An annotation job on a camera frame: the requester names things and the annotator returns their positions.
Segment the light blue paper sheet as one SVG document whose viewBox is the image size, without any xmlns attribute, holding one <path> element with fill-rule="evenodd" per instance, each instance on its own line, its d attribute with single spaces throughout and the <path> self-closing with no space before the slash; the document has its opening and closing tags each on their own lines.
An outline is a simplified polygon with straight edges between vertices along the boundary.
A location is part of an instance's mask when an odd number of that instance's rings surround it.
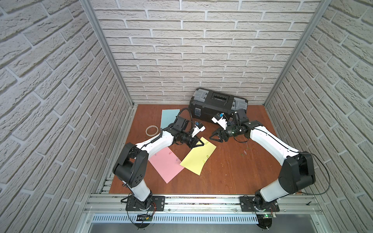
<svg viewBox="0 0 373 233">
<path fill-rule="evenodd" d="M 171 123 L 174 123 L 179 112 L 180 112 L 180 109 L 162 110 L 160 128 L 165 129 Z"/>
</svg>

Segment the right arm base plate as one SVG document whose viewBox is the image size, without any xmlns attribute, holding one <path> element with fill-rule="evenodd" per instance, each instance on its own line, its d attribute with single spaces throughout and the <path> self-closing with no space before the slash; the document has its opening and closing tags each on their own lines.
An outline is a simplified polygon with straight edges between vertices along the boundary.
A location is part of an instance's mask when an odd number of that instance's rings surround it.
<svg viewBox="0 0 373 233">
<path fill-rule="evenodd" d="M 241 196 L 241 210 L 243 212 L 279 212 L 279 205 L 276 200 L 266 202 L 259 196 Z"/>
</svg>

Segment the yellow paper sheet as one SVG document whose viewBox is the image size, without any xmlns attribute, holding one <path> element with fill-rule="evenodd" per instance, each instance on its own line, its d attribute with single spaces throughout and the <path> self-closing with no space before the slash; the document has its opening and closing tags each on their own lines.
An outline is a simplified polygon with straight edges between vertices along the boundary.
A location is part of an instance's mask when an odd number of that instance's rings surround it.
<svg viewBox="0 0 373 233">
<path fill-rule="evenodd" d="M 216 146 L 205 138 L 202 137 L 201 141 L 204 145 L 200 147 L 199 143 L 198 147 L 193 148 L 180 163 L 182 167 L 197 175 L 201 175 L 205 163 L 216 149 Z"/>
</svg>

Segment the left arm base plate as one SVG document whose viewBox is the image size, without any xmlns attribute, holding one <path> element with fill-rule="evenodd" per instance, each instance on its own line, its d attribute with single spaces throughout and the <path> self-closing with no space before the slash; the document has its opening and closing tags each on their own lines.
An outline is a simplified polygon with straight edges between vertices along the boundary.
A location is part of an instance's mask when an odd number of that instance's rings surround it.
<svg viewBox="0 0 373 233">
<path fill-rule="evenodd" d="M 148 197 L 145 201 L 141 202 L 133 195 L 127 198 L 126 202 L 126 211 L 164 211 L 165 207 L 165 196 L 151 196 Z"/>
</svg>

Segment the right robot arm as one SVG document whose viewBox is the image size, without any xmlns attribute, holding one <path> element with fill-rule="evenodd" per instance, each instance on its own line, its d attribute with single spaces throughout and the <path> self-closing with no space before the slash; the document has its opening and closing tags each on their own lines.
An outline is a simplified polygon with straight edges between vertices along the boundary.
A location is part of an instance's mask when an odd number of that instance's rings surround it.
<svg viewBox="0 0 373 233">
<path fill-rule="evenodd" d="M 216 130 L 210 139 L 218 136 L 216 141 L 227 142 L 231 137 L 244 135 L 261 145 L 281 165 L 278 179 L 258 190 L 252 203 L 262 206 L 315 183 L 314 164 L 310 153 L 290 147 L 260 122 L 250 121 L 242 109 L 236 111 L 232 118 L 232 121 L 228 121 L 223 113 L 216 114 L 212 122 L 220 125 L 220 129 Z"/>
</svg>

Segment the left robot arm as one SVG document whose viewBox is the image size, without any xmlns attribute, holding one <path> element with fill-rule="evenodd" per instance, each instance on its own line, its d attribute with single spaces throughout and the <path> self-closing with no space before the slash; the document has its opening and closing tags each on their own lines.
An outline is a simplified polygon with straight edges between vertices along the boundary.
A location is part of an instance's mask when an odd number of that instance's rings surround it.
<svg viewBox="0 0 373 233">
<path fill-rule="evenodd" d="M 186 144 L 190 149 L 204 145 L 197 135 L 206 129 L 205 126 L 196 122 L 190 131 L 186 131 L 188 124 L 189 120 L 178 116 L 153 138 L 138 144 L 127 143 L 122 148 L 113 166 L 113 174 L 130 189 L 139 203 L 147 205 L 152 200 L 153 194 L 144 181 L 149 158 L 177 142 Z"/>
</svg>

